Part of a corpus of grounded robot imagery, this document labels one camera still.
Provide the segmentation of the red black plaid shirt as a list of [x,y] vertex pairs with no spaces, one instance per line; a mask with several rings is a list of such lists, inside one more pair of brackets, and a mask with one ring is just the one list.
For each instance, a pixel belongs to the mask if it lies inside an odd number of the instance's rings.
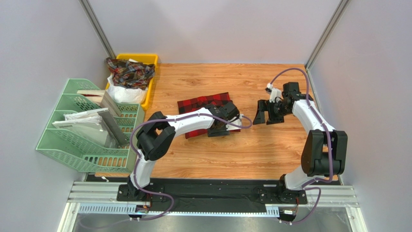
[[[225,93],[219,93],[219,94],[208,95],[208,96],[200,96],[200,97],[193,98],[193,99],[178,101],[177,105],[178,105],[179,114],[185,114],[189,112],[194,112],[210,104],[220,107],[229,102],[232,102],[232,100],[230,99],[229,93],[225,92]],[[208,137],[210,137],[208,130],[201,129],[201,130],[195,130],[195,131],[186,133],[185,138],[189,139],[189,138],[197,137],[203,134],[207,134]],[[222,132],[217,132],[215,134],[212,134],[212,137],[220,137],[220,136],[226,136],[226,135],[230,135],[230,132],[228,129]]]

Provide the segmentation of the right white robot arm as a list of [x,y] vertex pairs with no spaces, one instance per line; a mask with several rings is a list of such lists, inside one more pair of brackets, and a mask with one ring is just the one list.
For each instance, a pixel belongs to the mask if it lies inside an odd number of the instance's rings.
[[301,164],[279,179],[276,196],[288,202],[303,193],[304,187],[316,181],[332,181],[343,173],[348,136],[336,130],[320,114],[313,98],[302,94],[297,82],[288,82],[279,90],[267,84],[268,100],[258,100],[253,124],[278,124],[286,115],[294,115],[307,133]]

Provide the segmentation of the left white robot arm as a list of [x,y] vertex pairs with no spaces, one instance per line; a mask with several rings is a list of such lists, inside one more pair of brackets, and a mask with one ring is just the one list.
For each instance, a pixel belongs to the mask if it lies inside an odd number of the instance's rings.
[[209,137],[224,136],[230,129],[243,127],[241,116],[232,102],[223,106],[210,104],[175,116],[155,112],[148,121],[137,126],[130,137],[130,148],[137,158],[128,177],[129,194],[137,197],[142,188],[150,184],[156,161],[168,152],[176,137],[198,130],[206,130]]

